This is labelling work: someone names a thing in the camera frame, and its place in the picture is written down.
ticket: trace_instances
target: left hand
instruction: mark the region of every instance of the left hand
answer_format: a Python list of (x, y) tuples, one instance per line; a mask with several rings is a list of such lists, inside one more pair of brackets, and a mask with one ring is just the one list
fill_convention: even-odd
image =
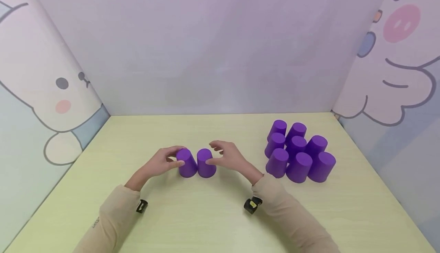
[(140, 191), (148, 179), (185, 165), (185, 161), (174, 161), (171, 159), (171, 157), (176, 157), (180, 149), (184, 148), (183, 146), (171, 146), (159, 149), (144, 166), (134, 173), (125, 184), (125, 187), (133, 191)]
[(185, 161), (174, 161), (170, 157), (176, 157), (179, 150), (185, 149), (183, 146), (171, 146), (159, 149), (140, 170), (145, 172), (148, 178), (162, 175), (163, 173), (185, 165)]

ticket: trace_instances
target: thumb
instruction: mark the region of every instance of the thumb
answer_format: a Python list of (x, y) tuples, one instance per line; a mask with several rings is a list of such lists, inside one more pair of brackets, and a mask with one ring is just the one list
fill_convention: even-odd
[(170, 169), (177, 168), (177, 167), (184, 166), (184, 165), (185, 165), (185, 161), (171, 161), (170, 163), (168, 163), (168, 167), (170, 167)]
[(210, 158), (210, 159), (206, 160), (206, 164), (219, 165), (220, 161), (221, 161), (221, 158)]

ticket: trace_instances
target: purple cup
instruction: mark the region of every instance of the purple cup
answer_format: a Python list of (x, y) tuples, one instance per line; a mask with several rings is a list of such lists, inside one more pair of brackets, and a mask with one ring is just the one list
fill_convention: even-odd
[(289, 162), (293, 160), (299, 152), (304, 152), (307, 141), (305, 138), (296, 135), (290, 141), (286, 141), (286, 151), (289, 153)]
[(304, 137), (306, 131), (307, 127), (304, 124), (300, 122), (293, 123), (292, 127), (289, 130), (289, 133), (287, 133), (286, 135), (286, 142), (290, 141), (296, 135), (299, 137)]
[(270, 135), (269, 142), (267, 143), (266, 149), (264, 149), (264, 154), (267, 158), (270, 158), (272, 155), (272, 152), (276, 148), (284, 149), (284, 142), (286, 141), (286, 138), (283, 134), (280, 133), (274, 133)]
[(300, 152), (290, 159), (290, 164), (286, 169), (286, 176), (295, 183), (304, 183), (309, 170), (312, 167), (313, 160), (309, 154)]
[(266, 172), (275, 178), (281, 178), (286, 173), (289, 154), (282, 148), (276, 148), (266, 164)]
[(277, 119), (272, 124), (269, 135), (267, 135), (267, 141), (270, 140), (270, 136), (274, 133), (280, 133), (285, 135), (287, 130), (287, 123), (284, 120)]
[(197, 152), (197, 167), (199, 167), (199, 175), (203, 178), (211, 178), (217, 171), (217, 166), (206, 164), (206, 160), (212, 158), (210, 149), (200, 149)]
[(336, 164), (336, 159), (328, 152), (319, 153), (313, 159), (308, 177), (315, 182), (324, 182)]
[(324, 152), (325, 148), (327, 147), (327, 140), (320, 136), (320, 135), (314, 135), (310, 140), (309, 143), (307, 143), (304, 152), (310, 155), (312, 159), (315, 159), (315, 157), (321, 153)]
[(184, 166), (179, 167), (179, 173), (184, 178), (191, 178), (197, 173), (197, 164), (188, 149), (181, 149), (176, 154), (177, 160), (185, 161)]

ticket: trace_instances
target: hand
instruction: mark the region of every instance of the hand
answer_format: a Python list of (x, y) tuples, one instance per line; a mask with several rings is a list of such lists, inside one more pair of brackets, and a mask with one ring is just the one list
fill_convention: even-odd
[(176, 157), (176, 153), (184, 148), (183, 146), (172, 146), (159, 149), (144, 166), (134, 173), (125, 184), (125, 187), (133, 191), (140, 191), (148, 179), (162, 175), (173, 168), (183, 166), (185, 161), (174, 161), (170, 157)]
[(206, 161), (206, 164), (218, 165), (235, 170), (247, 178), (252, 185), (256, 184), (263, 177), (263, 173), (243, 157), (234, 143), (215, 140), (209, 145), (211, 148), (214, 148), (214, 151), (220, 151), (223, 157), (210, 158)]
[(162, 175), (163, 173), (180, 166), (185, 165), (185, 161), (173, 161), (170, 157), (176, 157), (183, 146), (172, 146), (159, 149), (153, 157), (141, 168), (148, 178)]

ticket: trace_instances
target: forearm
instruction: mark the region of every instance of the forearm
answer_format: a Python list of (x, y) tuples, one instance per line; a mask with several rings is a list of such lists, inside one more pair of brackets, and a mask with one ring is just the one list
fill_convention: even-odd
[(142, 166), (131, 176), (124, 186), (130, 190), (139, 192), (145, 183), (147, 183), (148, 179), (150, 179), (150, 176), (147, 174), (145, 166)]
[(136, 219), (140, 192), (116, 187), (99, 209), (99, 217), (85, 233), (73, 253), (111, 253)]
[(238, 169), (238, 172), (243, 175), (252, 186), (254, 186), (264, 175), (252, 163), (246, 161)]
[(261, 208), (280, 225), (301, 252), (339, 252), (324, 227), (274, 177), (264, 175), (252, 190), (263, 200)]

